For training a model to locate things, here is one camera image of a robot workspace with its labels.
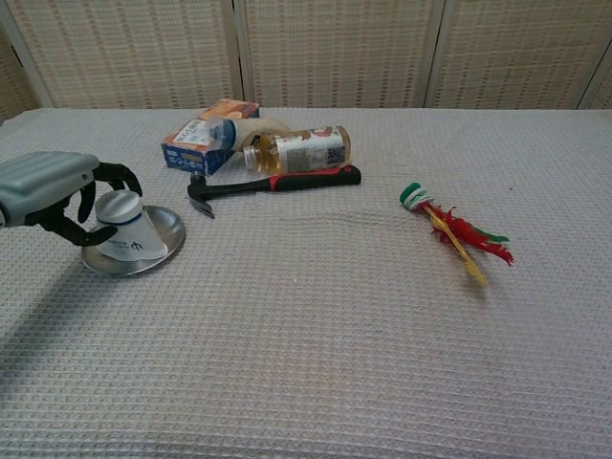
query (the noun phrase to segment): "silver plate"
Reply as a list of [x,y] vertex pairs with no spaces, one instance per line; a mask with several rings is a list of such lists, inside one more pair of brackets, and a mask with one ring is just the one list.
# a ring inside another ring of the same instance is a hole
[[108,275],[131,275],[142,273],[159,265],[178,250],[185,241],[183,220],[169,208],[145,206],[155,230],[168,247],[168,253],[154,260],[119,261],[101,253],[97,247],[83,247],[81,258],[87,268],[96,273]]

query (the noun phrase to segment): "white tablecloth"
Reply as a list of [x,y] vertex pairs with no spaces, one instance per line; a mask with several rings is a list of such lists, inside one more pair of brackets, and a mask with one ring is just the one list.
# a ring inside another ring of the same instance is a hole
[[[612,456],[612,113],[264,109],[346,126],[362,184],[220,199],[214,221],[160,148],[197,113],[0,128],[0,161],[122,162],[187,228],[133,278],[0,230],[1,455]],[[209,182],[249,178],[238,160]],[[509,235],[515,265],[475,255],[491,285],[470,281],[401,207],[412,181]]]

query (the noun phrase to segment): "cat toy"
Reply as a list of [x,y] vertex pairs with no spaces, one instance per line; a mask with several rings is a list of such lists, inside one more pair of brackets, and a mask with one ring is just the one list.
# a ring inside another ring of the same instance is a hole
[[433,231],[440,233],[440,242],[450,243],[459,256],[464,260],[464,266],[469,274],[473,275],[482,285],[487,284],[487,277],[480,271],[478,265],[471,259],[466,249],[461,244],[468,244],[481,251],[492,253],[503,259],[509,266],[514,262],[514,257],[502,244],[508,242],[506,236],[497,236],[475,227],[466,220],[452,215],[451,208],[448,212],[442,211],[431,205],[433,197],[414,182],[406,187],[400,196],[402,205],[411,212],[423,211],[429,216]]

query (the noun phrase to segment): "white paper cup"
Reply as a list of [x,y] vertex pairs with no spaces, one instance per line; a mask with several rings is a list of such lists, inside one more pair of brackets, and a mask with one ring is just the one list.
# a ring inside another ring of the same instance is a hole
[[98,245],[98,250],[120,261],[160,258],[168,247],[153,227],[141,197],[134,191],[118,189],[102,195],[96,202],[100,225],[117,228],[117,233]]

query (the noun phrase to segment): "snack box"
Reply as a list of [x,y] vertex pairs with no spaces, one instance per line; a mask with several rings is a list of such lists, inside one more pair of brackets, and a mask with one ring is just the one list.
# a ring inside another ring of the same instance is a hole
[[232,120],[259,118],[259,104],[222,98],[200,116],[189,121],[178,132],[162,141],[162,151],[168,167],[212,175],[233,154],[230,150],[211,150],[207,120],[219,117]]

